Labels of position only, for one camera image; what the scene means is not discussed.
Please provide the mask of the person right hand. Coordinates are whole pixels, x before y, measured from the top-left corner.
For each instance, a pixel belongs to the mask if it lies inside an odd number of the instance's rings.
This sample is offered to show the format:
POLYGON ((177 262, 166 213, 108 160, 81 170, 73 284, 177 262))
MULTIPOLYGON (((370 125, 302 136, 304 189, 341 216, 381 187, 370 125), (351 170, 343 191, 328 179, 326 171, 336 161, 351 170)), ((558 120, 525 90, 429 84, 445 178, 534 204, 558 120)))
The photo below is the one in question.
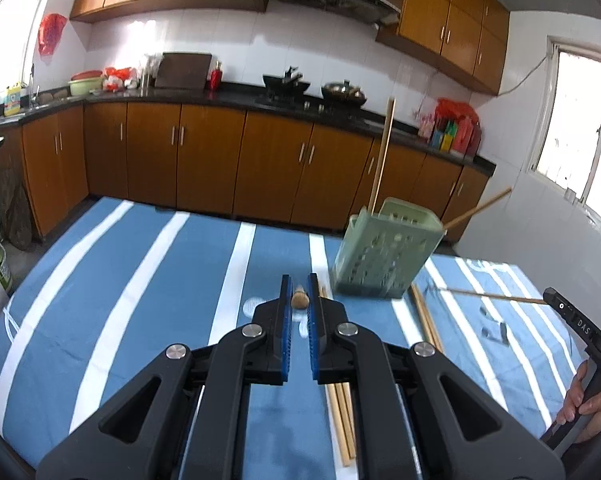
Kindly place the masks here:
POLYGON ((576 443, 586 442, 601 433, 601 392, 597 393, 591 399, 585 400, 583 381, 587 372, 588 362, 584 361, 578 367, 570 388, 566 391, 562 408, 558 411, 557 415, 557 423, 560 426, 571 422, 576 414, 591 416, 589 423, 575 440, 576 443))

